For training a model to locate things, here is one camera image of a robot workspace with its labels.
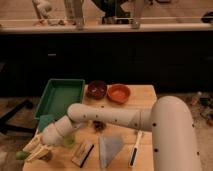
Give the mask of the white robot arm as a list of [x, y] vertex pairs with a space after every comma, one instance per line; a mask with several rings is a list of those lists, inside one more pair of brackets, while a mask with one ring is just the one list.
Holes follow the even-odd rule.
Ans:
[[150, 131], [154, 171], [202, 171], [191, 112], [184, 101], [174, 96], [158, 99], [148, 110], [74, 103], [65, 116], [46, 126], [24, 147], [29, 153], [27, 160], [34, 162], [43, 157], [89, 120]]

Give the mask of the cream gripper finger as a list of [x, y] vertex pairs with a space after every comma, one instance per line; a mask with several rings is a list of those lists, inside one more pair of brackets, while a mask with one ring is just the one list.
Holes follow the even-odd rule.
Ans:
[[23, 148], [25, 152], [34, 153], [41, 148], [41, 136], [34, 136], [30, 142]]
[[47, 145], [37, 145], [34, 149], [30, 150], [30, 155], [26, 158], [27, 162], [33, 162], [39, 158], [44, 157], [51, 151]]

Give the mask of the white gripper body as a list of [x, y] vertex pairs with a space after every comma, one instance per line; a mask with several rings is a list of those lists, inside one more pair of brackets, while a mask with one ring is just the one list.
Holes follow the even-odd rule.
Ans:
[[58, 146], [62, 144], [63, 137], [54, 124], [48, 125], [42, 132], [42, 142], [46, 145]]

